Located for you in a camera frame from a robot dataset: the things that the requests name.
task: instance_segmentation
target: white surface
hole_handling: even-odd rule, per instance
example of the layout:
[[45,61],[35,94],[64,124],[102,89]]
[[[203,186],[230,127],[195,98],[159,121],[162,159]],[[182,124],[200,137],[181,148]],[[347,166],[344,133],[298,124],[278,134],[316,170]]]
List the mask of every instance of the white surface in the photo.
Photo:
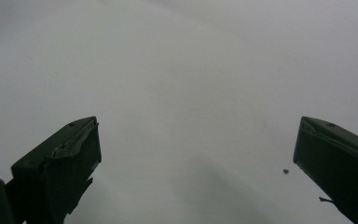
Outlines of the white surface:
[[358,1],[0,1],[0,178],[92,115],[68,224],[350,223],[292,157],[301,116],[358,133]]

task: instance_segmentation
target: gray background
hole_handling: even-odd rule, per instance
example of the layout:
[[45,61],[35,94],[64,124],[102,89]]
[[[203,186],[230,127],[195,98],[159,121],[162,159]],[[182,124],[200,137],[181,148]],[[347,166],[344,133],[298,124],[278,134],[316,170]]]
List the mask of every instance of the gray background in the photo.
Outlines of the gray background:
[[301,116],[358,134],[358,1],[1,0],[0,178],[93,115],[68,224],[350,223],[292,157]]

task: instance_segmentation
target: black mechanical part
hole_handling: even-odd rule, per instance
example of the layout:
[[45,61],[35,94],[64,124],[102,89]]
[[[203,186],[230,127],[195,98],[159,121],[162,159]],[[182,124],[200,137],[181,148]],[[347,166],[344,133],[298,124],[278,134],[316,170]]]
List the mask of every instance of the black mechanical part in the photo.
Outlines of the black mechanical part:
[[0,223],[62,224],[100,162],[97,119],[65,125],[12,165],[11,181],[0,180],[0,218],[7,220]]
[[358,136],[320,119],[301,119],[296,163],[337,209],[358,224]]

